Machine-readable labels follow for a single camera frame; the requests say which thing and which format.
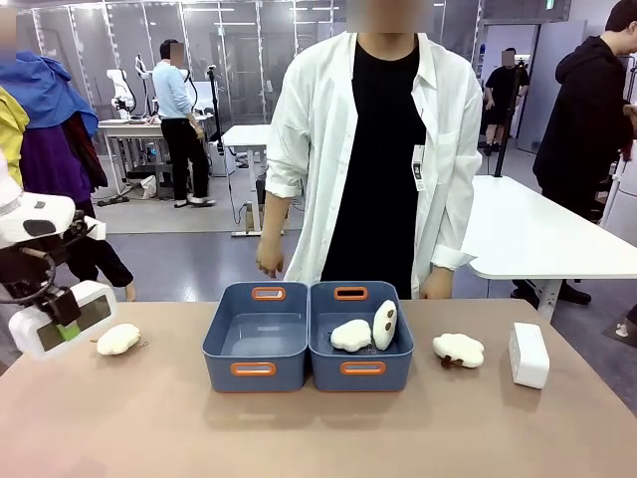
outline blue basket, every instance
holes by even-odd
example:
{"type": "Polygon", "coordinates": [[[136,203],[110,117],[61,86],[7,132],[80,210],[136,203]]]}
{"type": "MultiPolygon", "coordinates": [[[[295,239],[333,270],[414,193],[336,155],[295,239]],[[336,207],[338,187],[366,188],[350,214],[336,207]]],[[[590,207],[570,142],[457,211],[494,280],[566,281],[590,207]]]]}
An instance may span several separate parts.
{"type": "Polygon", "coordinates": [[[308,287],[242,283],[228,287],[203,343],[212,386],[222,392],[303,387],[308,287]]]}
{"type": "Polygon", "coordinates": [[[414,342],[393,286],[384,282],[323,282],[310,289],[310,354],[315,386],[322,391],[399,391],[407,383],[414,342]],[[396,304],[394,339],[354,354],[331,346],[331,332],[354,319],[373,326],[383,302],[396,304]]]}

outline neck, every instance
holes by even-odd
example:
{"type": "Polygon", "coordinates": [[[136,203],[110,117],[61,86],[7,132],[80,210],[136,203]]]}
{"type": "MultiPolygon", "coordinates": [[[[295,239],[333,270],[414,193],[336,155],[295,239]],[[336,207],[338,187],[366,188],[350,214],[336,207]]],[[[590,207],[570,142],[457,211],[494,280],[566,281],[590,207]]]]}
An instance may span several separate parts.
{"type": "Polygon", "coordinates": [[[624,51],[622,48],[621,34],[617,32],[605,32],[599,38],[608,45],[608,48],[613,52],[613,55],[623,55],[624,51]]]}
{"type": "Polygon", "coordinates": [[[416,38],[413,33],[360,33],[358,43],[372,57],[394,61],[414,51],[416,38]]]}

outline black hair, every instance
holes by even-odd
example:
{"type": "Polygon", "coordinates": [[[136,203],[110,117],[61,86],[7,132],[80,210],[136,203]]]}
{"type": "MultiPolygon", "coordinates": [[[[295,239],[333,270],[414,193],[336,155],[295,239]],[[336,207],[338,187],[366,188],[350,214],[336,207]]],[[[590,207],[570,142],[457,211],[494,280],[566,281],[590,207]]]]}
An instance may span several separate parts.
{"type": "Polygon", "coordinates": [[[606,31],[623,32],[633,22],[637,22],[637,0],[621,0],[610,12],[606,31]]]}
{"type": "Polygon", "coordinates": [[[170,45],[173,43],[179,43],[174,39],[164,40],[163,43],[159,46],[159,56],[162,60],[170,60],[170,45]]]}

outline black t-shirt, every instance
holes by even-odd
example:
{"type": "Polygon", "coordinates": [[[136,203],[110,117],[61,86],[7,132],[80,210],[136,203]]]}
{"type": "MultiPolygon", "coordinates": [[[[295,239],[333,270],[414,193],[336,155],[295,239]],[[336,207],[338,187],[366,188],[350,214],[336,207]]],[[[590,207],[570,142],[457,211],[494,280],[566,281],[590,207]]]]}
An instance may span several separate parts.
{"type": "Polygon", "coordinates": [[[324,281],[385,281],[411,298],[418,206],[411,160],[427,136],[411,96],[419,63],[417,47],[387,62],[356,45],[358,124],[324,281]]]}
{"type": "MultiPolygon", "coordinates": [[[[521,87],[527,87],[530,83],[527,70],[523,69],[521,87]]],[[[516,85],[516,69],[499,67],[487,80],[487,88],[494,91],[494,101],[496,106],[499,104],[509,105],[514,94],[514,86],[516,85]]]]}

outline open white button-up shirt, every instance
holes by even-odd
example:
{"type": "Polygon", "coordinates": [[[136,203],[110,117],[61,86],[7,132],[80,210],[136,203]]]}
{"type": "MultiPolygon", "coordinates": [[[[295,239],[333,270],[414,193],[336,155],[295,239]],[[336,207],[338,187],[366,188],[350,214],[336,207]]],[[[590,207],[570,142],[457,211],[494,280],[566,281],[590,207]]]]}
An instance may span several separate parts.
{"type": "MultiPolygon", "coordinates": [[[[477,146],[483,105],[471,65],[426,35],[418,38],[420,66],[412,96],[427,127],[427,142],[414,238],[414,298],[432,264],[455,270],[471,259],[460,248],[473,203],[472,180],[482,161],[477,146]]],[[[356,34],[343,33],[298,55],[273,117],[266,189],[294,197],[301,194],[302,181],[307,184],[306,217],[289,281],[318,282],[327,258],[358,120],[351,85],[355,46],[356,34]]],[[[369,140],[392,140],[382,137],[382,122],[400,118],[382,115],[378,112],[379,136],[369,140]]],[[[389,195],[391,188],[386,184],[378,193],[389,195]]],[[[369,224],[361,233],[384,232],[369,224]]]]}

